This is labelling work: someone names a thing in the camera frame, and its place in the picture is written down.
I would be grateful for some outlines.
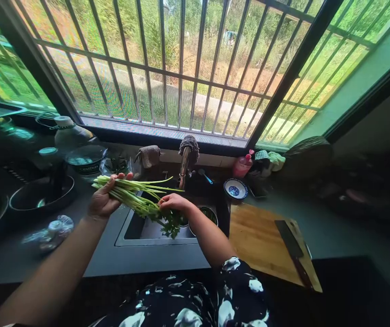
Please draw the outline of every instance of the cloth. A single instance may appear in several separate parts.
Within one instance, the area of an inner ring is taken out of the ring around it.
[[[268,151],[261,150],[259,152],[255,153],[255,159],[254,160],[262,160],[262,159],[268,159]]]
[[[269,152],[268,153],[268,158],[271,162],[271,166],[270,169],[272,171],[279,171],[283,168],[283,165],[285,164],[285,161],[286,161],[286,158],[281,156],[280,154],[276,153],[276,152]]]
[[[265,291],[244,261],[230,258],[215,277],[216,294],[210,294],[200,282],[191,283],[175,275],[160,279],[91,327],[268,325]]]
[[[178,151],[180,156],[183,155],[183,151],[187,146],[190,148],[188,167],[193,167],[196,165],[198,158],[200,157],[200,148],[198,147],[198,142],[196,141],[195,137],[192,135],[186,135],[181,141],[180,149]]]
[[[160,162],[160,148],[157,145],[149,145],[139,149],[135,161],[140,157],[144,168],[151,168]]]

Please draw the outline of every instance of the blue and white bowl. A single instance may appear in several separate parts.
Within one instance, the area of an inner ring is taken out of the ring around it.
[[[243,200],[248,195],[248,188],[238,179],[230,178],[224,183],[224,190],[227,195],[236,200]]]

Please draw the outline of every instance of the blue spoon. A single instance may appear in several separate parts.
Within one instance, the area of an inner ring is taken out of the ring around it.
[[[207,179],[207,181],[208,181],[210,184],[213,184],[212,180],[206,176],[205,171],[204,171],[203,168],[198,169],[198,174],[204,176],[205,179]]]

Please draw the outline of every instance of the window sill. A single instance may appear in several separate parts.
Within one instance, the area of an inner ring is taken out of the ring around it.
[[[149,136],[158,136],[163,138],[178,139],[182,140],[187,135],[192,135],[195,137],[197,142],[204,144],[214,144],[214,145],[224,145],[235,148],[245,148],[248,140],[246,139],[231,139],[221,134],[207,134],[207,133],[197,133],[196,131],[189,131],[185,129],[172,129],[165,126],[156,125],[145,125],[145,124],[136,124],[129,122],[127,120],[117,121],[115,119],[101,117],[101,116],[91,116],[81,114],[81,119],[85,126],[97,127],[102,129],[111,129],[115,131],[128,132],[133,134],[143,134]]]

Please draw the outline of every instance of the black and white floral dress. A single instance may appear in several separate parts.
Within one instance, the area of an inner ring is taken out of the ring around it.
[[[218,273],[216,294],[200,282],[171,275],[139,292],[136,300],[92,327],[265,327],[269,311],[262,284],[251,268],[232,257]]]

